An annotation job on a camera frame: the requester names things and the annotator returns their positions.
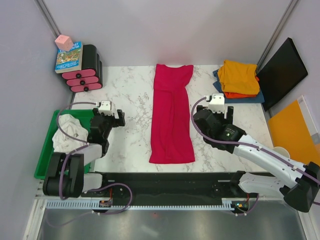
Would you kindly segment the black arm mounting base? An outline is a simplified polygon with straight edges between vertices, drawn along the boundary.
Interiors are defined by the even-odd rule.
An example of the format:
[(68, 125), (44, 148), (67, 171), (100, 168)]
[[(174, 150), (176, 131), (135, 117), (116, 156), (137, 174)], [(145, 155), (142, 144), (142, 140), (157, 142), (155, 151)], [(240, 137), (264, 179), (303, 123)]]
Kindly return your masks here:
[(102, 174), (102, 185), (116, 183), (106, 190), (82, 193), (82, 197), (107, 198), (119, 205), (195, 205), (220, 204), (223, 198), (247, 199), (256, 193), (245, 193), (231, 172), (108, 172)]

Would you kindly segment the crimson red t-shirt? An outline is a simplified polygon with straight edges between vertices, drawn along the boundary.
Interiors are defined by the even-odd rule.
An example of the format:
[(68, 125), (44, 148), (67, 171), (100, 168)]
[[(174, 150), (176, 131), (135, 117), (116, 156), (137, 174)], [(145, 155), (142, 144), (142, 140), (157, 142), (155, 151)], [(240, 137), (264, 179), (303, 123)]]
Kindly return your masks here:
[(188, 164), (195, 161), (186, 90), (193, 70), (193, 65), (156, 65), (149, 159), (152, 164)]

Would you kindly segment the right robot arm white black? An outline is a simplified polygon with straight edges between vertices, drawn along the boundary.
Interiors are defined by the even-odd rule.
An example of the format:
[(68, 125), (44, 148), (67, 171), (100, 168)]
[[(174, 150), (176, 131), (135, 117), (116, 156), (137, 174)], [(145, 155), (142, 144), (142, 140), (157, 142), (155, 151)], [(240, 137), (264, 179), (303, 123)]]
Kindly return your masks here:
[(229, 184), (233, 196), (255, 193), (283, 197), (286, 204), (303, 213), (318, 204), (315, 201), (320, 190), (318, 164), (295, 161), (261, 145), (243, 129), (233, 125), (230, 115), (220, 116), (198, 103), (191, 108), (191, 115), (194, 128), (206, 144), (245, 158), (271, 174), (263, 176), (237, 171), (236, 180)]

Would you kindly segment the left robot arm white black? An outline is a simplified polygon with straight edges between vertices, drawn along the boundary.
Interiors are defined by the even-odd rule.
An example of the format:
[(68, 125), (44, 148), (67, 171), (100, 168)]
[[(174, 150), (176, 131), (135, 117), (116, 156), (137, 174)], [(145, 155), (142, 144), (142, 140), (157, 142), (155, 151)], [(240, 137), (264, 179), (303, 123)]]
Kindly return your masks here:
[(84, 129), (88, 136), (82, 146), (73, 147), (71, 153), (55, 152), (51, 155), (44, 177), (43, 193), (46, 196), (77, 198), (92, 190), (99, 197), (110, 191), (108, 182), (100, 173), (85, 173), (85, 166), (106, 155), (108, 137), (113, 128), (125, 126), (125, 113), (118, 109), (117, 116), (110, 111), (93, 108), (85, 118)]

